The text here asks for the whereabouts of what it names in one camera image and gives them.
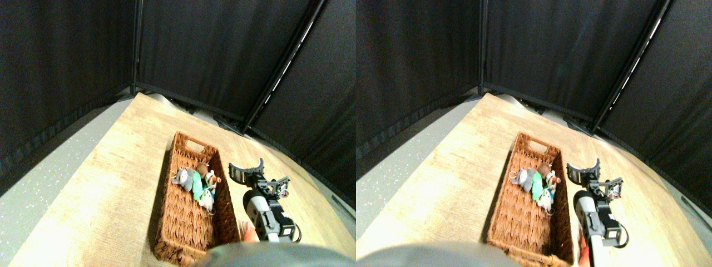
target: metal frame pole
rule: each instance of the metal frame pole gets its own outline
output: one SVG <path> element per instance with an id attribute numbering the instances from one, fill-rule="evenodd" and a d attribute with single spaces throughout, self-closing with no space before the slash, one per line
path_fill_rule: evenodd
<path id="1" fill-rule="evenodd" d="M 485 60 L 487 52 L 487 0 L 480 1 L 480 62 L 479 75 L 480 84 L 477 86 L 477 94 L 482 96 L 485 85 Z"/>
<path id="2" fill-rule="evenodd" d="M 255 123 L 260 111 L 262 111 L 264 105 L 267 104 L 267 101 L 269 101 L 269 98 L 272 96 L 272 93 L 274 93 L 277 86 L 279 86 L 279 82 L 282 81 L 282 78 L 287 72 L 290 63 L 299 52 L 299 49 L 310 33 L 313 24 L 318 19 L 319 15 L 321 15 L 321 11 L 326 5 L 326 2 L 326 0 L 312 0 L 310 2 L 310 8 L 305 11 L 297 30 L 292 35 L 288 49 L 282 55 L 282 59 L 280 60 L 278 67 L 272 72 L 272 76 L 270 77 L 267 86 L 262 90 L 257 102 L 254 103 L 250 109 L 250 113 L 247 115 L 247 120 L 241 127 L 241 134 L 244 134 L 250 129 L 250 127 L 252 127 L 252 124 Z"/>
<path id="3" fill-rule="evenodd" d="M 616 100 L 625 88 L 625 85 L 628 83 L 628 80 L 632 77 L 635 67 L 638 66 L 638 63 L 643 57 L 646 48 L 652 41 L 655 32 L 658 29 L 658 26 L 660 26 L 662 21 L 665 19 L 665 15 L 670 6 L 672 5 L 672 2 L 673 0 L 657 1 L 653 13 L 648 18 L 648 21 L 646 21 L 645 23 L 644 32 L 641 34 L 640 37 L 638 37 L 638 41 L 636 42 L 635 46 L 635 51 L 628 58 L 624 71 L 619 75 L 618 80 L 616 81 L 613 87 L 614 89 L 611 90 L 611 93 L 608 95 L 606 104 L 598 112 L 598 116 L 596 116 L 594 123 L 589 129 L 592 134 L 595 133 L 596 130 L 598 130 L 610 110 L 613 109 L 613 105 L 615 104 Z"/>
<path id="4" fill-rule="evenodd" d="M 132 96 L 136 96 L 136 82 L 138 81 L 138 60 L 141 45 L 141 22 L 143 21 L 143 0 L 136 0 L 136 5 L 134 6 L 135 16 L 134 16 L 134 40 L 133 40 L 133 52 L 131 55 L 131 86 L 129 87 L 129 92 Z"/>

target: basket handle hole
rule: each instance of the basket handle hole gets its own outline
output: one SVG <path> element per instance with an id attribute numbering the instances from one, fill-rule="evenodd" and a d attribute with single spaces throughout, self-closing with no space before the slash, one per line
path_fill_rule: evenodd
<path id="1" fill-rule="evenodd" d="M 549 150 L 548 146 L 542 145 L 534 140 L 529 141 L 529 147 L 536 151 L 536 152 L 541 152 L 541 153 L 546 153 L 547 150 Z"/>
<path id="2" fill-rule="evenodd" d="M 187 140 L 185 142 L 185 147 L 189 150 L 193 150 L 195 152 L 202 152 L 205 149 L 205 146 L 198 144 L 196 142 L 193 142 L 191 140 Z"/>

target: wicker basket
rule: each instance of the wicker basket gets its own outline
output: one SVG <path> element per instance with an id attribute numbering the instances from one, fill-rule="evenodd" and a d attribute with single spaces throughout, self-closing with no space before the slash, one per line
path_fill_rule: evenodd
<path id="1" fill-rule="evenodd" d="M 531 142 L 547 147 L 546 151 L 534 150 L 530 146 Z M 552 216 L 537 206 L 531 192 L 524 192 L 520 186 L 510 183 L 508 178 L 509 172 L 518 172 L 519 168 L 537 169 L 544 162 L 551 164 L 552 170 L 562 180 L 554 194 Z M 490 218 L 487 243 L 503 249 L 507 256 L 523 266 L 573 264 L 573 241 L 563 168 L 558 148 L 519 132 Z"/>
<path id="2" fill-rule="evenodd" d="M 204 147 L 201 152 L 191 150 L 187 142 Z M 180 185 L 171 183 L 172 173 L 179 167 L 195 168 L 198 163 L 207 163 L 222 182 L 215 189 L 215 215 L 210 216 L 198 205 L 192 193 Z M 189 266 L 206 255 L 214 246 L 239 242 L 244 234 L 244 224 L 238 224 L 230 200 L 223 164 L 218 149 L 204 142 L 176 132 L 171 146 L 169 171 L 163 182 L 163 203 L 158 221 L 158 233 L 154 254 L 161 261 Z"/>

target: white plush toy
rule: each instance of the white plush toy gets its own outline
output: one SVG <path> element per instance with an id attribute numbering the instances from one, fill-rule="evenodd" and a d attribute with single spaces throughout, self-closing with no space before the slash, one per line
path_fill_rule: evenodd
<path id="1" fill-rule="evenodd" d="M 551 208 L 551 206 L 554 204 L 553 197 L 554 196 L 552 195 L 550 188 L 547 187 L 546 189 L 544 189 L 544 193 L 541 194 L 541 197 L 539 197 L 539 200 L 537 201 L 537 205 L 544 208 L 546 214 L 549 216 L 554 215 Z"/>
<path id="2" fill-rule="evenodd" d="M 526 181 L 528 173 L 527 170 L 524 168 L 519 168 L 519 173 L 517 172 L 509 172 L 509 178 L 512 179 L 512 184 L 524 184 L 524 181 Z"/>
<path id="3" fill-rule="evenodd" d="M 215 199 L 213 199 L 213 194 L 210 192 L 210 189 L 203 190 L 203 195 L 200 196 L 198 204 L 205 207 L 208 214 L 215 215 L 215 212 L 210 212 L 213 209 L 213 203 L 215 203 Z"/>
<path id="4" fill-rule="evenodd" d="M 217 184 L 219 182 L 222 182 L 222 179 L 215 176 L 215 171 L 211 170 L 210 172 L 205 174 L 205 180 L 208 181 L 208 188 L 210 189 L 210 192 L 213 192 L 213 194 L 215 194 L 215 188 L 217 187 Z"/>
<path id="5" fill-rule="evenodd" d="M 171 180 L 171 183 L 173 184 L 180 184 L 185 188 L 186 190 L 190 191 L 190 189 L 193 188 L 193 179 L 188 181 L 188 170 L 192 169 L 183 169 L 183 168 L 178 168 L 178 173 L 176 173 L 176 176 L 173 176 L 173 180 Z"/>

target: red object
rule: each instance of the red object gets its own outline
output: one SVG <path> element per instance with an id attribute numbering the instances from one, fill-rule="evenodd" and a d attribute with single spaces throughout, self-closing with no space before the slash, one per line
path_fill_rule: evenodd
<path id="1" fill-rule="evenodd" d="M 590 249 L 586 245 L 586 240 L 583 238 L 583 230 L 579 229 L 579 244 L 581 245 L 581 256 L 579 256 L 579 266 L 580 267 L 591 267 L 591 261 L 589 258 Z"/>
<path id="2" fill-rule="evenodd" d="M 245 242 L 259 242 L 260 239 L 257 237 L 257 232 L 255 231 L 255 226 L 253 226 L 249 221 L 245 221 L 246 231 L 242 241 Z"/>

